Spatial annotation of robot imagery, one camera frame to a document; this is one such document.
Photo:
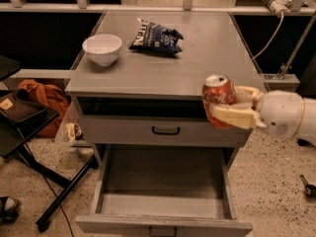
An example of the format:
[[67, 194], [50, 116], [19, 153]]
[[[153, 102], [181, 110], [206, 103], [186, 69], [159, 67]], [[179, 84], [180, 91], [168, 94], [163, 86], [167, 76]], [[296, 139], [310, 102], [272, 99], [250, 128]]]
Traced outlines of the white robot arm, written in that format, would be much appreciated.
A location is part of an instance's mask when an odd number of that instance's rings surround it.
[[235, 86], [236, 102], [211, 104], [213, 118], [243, 129], [259, 128], [282, 139], [296, 138], [316, 145], [316, 100], [281, 90], [263, 93]]

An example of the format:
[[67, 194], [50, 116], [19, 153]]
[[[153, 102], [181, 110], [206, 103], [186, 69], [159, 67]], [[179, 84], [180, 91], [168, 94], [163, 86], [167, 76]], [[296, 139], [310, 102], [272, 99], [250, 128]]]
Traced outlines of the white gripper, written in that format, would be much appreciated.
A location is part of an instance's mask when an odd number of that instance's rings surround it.
[[264, 94], [258, 88], [248, 86], [236, 86], [235, 92], [238, 108], [256, 107], [256, 110], [211, 106], [211, 123], [215, 127], [263, 127], [266, 134], [282, 138], [291, 138], [298, 131], [305, 108], [303, 98], [298, 94], [285, 91]]

